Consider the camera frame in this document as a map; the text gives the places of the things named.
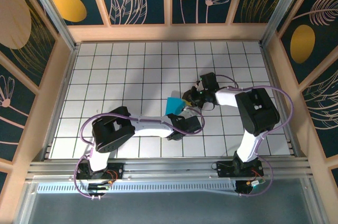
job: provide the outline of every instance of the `wire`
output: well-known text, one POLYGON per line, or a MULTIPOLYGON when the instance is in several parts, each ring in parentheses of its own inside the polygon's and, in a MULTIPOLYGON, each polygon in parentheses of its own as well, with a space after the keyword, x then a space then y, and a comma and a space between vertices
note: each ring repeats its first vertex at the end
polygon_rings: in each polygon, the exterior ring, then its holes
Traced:
POLYGON ((86 144, 91 145, 91 146, 94 146, 94 143, 93 143, 93 142, 90 142, 90 141, 87 141, 87 140, 84 139, 84 137, 83 137, 83 131, 84 131, 85 127, 86 127, 90 122, 92 122, 92 121, 94 121, 95 119, 100 118, 100 117, 118 117, 118 118, 127 119, 127 120, 135 121, 135 122, 148 122, 148 123, 155 123, 155 124, 164 124, 164 125, 170 127, 171 129, 173 129, 173 130, 175 130, 175 131, 177 131, 177 132, 179 132, 179 133, 182 133, 182 134, 184 134, 184 135, 196 135, 196 134, 200 133, 201 131, 203 131, 204 125, 205 125, 205 119, 204 119, 202 113, 199 112, 198 110, 193 109, 193 108, 190 108, 190 107, 185 107, 185 109, 192 110, 193 112, 195 112, 195 113, 197 113, 198 115, 200 115, 200 117, 201 117, 201 119, 202 119, 202 126, 201 126, 201 128, 198 129, 197 131, 193 132, 193 133, 188 133, 188 132, 185 132, 185 131, 183 131, 183 130, 180 130, 180 129, 174 127, 173 125, 171 125, 171 124, 169 124, 169 123, 167 123, 167 122, 165 122, 165 121, 161 121, 161 120, 159 120, 159 119, 146 119, 146 118, 144 118, 144 119, 140 119, 140 120, 139 120, 138 118, 127 117, 127 116, 124 116, 124 115, 121 115, 121 114, 117 114, 117 113, 102 113, 102 114, 97 114, 97 115, 95 115, 95 116, 92 116, 91 118, 87 119, 87 120, 83 123, 83 125, 82 125, 81 128, 80 128, 80 139, 81 139, 83 142, 85 142, 86 144))
POLYGON ((216 74, 216 76, 219 76, 219 77, 225 77, 225 78, 231 80, 231 81, 234 83, 234 86, 235 86, 236 88, 239 88, 238 83, 237 83, 234 79, 230 78, 229 76, 226 76, 226 75, 223 75, 223 74, 216 74))

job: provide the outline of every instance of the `leaf illustration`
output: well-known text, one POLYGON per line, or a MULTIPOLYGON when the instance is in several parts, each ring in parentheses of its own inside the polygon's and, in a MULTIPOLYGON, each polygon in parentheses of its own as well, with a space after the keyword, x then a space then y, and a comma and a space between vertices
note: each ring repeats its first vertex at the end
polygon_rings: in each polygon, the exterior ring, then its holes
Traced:
POLYGON ((338 16, 338 0, 317 0, 310 12, 297 15, 292 20, 304 15, 309 15, 312 24, 329 26, 338 16))

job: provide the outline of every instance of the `gray floor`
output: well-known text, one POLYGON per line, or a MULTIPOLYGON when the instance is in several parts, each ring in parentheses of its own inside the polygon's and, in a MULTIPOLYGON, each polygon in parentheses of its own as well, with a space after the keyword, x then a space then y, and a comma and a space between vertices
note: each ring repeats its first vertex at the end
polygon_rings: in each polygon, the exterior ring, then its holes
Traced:
MULTIPOLYGON (((82 44, 50 158, 80 158, 88 150, 78 134, 89 117, 121 105, 133 114, 163 116, 167 97, 180 97, 198 75, 208 72, 230 76, 243 88, 270 85, 258 42, 82 44)), ((221 77, 218 82, 221 87, 231 84, 221 77)), ((112 156, 232 156, 243 135, 238 110, 216 106, 202 114, 206 126, 199 135, 186 136, 181 141, 133 137, 112 156)), ((84 135, 92 140, 90 126, 84 135)), ((279 130, 263 141, 259 154, 289 155, 288 141, 284 131, 279 130)))

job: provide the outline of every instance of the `blue object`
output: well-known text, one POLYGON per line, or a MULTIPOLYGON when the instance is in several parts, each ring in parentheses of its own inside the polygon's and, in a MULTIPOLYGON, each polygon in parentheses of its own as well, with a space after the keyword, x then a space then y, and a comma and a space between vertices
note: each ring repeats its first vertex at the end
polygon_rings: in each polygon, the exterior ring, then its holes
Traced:
POLYGON ((165 109, 165 115, 168 115, 168 114, 179 115, 185 106, 186 106, 186 103, 184 100, 180 98, 168 97, 167 107, 165 109))

